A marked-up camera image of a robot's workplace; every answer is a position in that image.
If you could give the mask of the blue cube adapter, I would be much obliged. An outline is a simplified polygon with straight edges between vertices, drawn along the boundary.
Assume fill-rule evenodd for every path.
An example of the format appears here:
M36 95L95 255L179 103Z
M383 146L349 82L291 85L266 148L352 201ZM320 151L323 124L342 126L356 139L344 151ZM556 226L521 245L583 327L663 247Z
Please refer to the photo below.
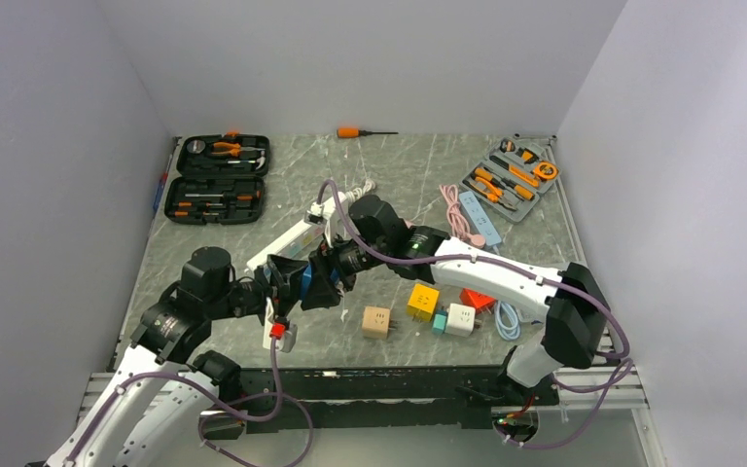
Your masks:
M301 302L304 302L306 300L311 281L312 281L312 266L308 265L302 272L301 291L300 291Z

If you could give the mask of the white power strip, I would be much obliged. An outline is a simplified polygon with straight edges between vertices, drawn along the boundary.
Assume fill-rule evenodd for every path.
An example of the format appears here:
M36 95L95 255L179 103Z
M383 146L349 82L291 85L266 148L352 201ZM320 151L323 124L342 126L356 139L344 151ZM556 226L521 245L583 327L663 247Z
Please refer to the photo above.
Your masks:
M331 239L341 237L343 223L339 218L338 212L340 210L346 212L347 208L353 202L362 196L371 193L375 188L375 181L372 179L366 179L361 187L349 191L338 192L338 203L335 203L333 195L324 194L319 203L332 200L336 208L330 224L325 226L311 225L303 219L303 215L296 224L282 233L279 233L268 246L264 247L251 257L246 262L244 271L250 273L256 268L264 265L267 262L268 255L280 255L288 258L295 257L302 253L311 243L320 240L324 234L328 234L328 237Z

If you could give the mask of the beige cube adapter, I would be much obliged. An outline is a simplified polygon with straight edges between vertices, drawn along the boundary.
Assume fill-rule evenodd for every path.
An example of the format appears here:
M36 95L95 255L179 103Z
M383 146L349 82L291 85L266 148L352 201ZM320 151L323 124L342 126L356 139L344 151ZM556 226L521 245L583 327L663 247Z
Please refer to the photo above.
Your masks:
M386 307L366 306L363 312L361 332L364 338L386 340L391 331L398 329L392 318L392 310Z

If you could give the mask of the yellow cube adapter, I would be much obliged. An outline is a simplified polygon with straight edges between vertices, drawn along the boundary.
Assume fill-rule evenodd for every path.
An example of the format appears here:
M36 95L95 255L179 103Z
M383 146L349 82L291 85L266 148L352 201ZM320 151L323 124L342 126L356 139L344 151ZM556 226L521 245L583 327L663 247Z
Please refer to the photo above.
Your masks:
M441 292L433 287L416 283L407 302L407 315L414 320L430 322L435 314Z

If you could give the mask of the black tool case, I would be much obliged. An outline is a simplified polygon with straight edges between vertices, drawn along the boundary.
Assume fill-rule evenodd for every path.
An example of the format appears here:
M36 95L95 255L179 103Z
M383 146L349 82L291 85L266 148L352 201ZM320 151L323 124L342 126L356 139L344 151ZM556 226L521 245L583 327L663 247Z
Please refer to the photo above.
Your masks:
M177 141L178 177L166 187L163 212L183 225L245 225L265 207L268 137L230 131Z

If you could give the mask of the teal cube adapter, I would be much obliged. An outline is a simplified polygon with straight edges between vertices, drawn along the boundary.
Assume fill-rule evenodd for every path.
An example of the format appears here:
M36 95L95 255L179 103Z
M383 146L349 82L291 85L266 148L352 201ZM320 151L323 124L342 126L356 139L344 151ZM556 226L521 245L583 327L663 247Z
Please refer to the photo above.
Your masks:
M431 321L431 332L434 335L444 334L446 323L447 323L447 315L445 313L435 313Z

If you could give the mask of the white cube adapter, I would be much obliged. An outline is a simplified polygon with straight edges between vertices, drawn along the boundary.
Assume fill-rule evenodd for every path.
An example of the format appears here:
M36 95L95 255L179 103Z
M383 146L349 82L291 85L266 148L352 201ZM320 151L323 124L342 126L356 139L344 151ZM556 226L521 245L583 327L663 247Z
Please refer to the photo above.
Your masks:
M480 327L477 311L468 305L451 304L447 309L445 333L458 337L469 337Z

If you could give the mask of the red cube adapter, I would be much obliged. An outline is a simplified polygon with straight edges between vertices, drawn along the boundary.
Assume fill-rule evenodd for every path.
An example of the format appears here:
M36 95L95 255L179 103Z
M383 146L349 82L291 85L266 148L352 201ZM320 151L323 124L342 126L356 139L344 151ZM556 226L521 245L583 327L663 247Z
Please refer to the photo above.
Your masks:
M476 314L489 312L496 304L494 298L467 288L461 290L459 299L462 305L472 307Z

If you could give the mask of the light blue power strip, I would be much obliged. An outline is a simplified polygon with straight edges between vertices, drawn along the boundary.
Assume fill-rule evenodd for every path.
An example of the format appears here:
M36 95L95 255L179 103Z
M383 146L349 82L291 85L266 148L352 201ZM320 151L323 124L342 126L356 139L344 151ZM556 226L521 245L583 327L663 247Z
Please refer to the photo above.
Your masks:
M472 230L483 237L486 248L496 250L502 243L502 237L482 208L476 194L463 191L458 195L458 199L461 211L468 219Z

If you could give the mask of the grey tool case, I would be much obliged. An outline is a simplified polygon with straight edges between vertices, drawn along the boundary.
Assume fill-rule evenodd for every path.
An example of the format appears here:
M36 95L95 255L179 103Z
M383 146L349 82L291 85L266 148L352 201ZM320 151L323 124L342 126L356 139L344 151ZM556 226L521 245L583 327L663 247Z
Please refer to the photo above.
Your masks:
M487 150L459 186L512 223L521 222L557 185L555 136L507 136Z

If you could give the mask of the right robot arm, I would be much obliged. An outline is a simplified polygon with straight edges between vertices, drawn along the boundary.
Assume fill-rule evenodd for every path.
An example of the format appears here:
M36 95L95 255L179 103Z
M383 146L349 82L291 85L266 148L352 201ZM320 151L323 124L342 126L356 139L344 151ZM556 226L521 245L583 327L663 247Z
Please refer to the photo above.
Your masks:
M472 247L427 226L410 226L391 204L376 195L353 202L348 211L314 203L305 216L325 224L337 216L350 238L324 238L309 257L301 306L329 307L338 287L353 287L358 273L387 266L407 280L470 289L511 305L523 322L542 329L513 348L497 378L503 400L519 404L539 382L561 368L588 369L611 318L610 308L590 269L568 263L563 269L538 267Z

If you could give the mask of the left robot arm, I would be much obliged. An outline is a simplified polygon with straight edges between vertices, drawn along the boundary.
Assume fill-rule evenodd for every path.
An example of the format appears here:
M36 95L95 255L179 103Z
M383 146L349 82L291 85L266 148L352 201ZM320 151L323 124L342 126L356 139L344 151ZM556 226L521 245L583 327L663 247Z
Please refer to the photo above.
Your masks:
M110 383L44 465L141 465L209 406L241 421L274 419L288 399L277 353L293 336L287 315L307 289L302 279L309 270L306 261L270 255L251 275L238 277L227 250L197 249L180 278L142 314ZM195 354L214 321L246 316L266 324L272 406L263 414L239 409L250 397L238 364L215 351Z

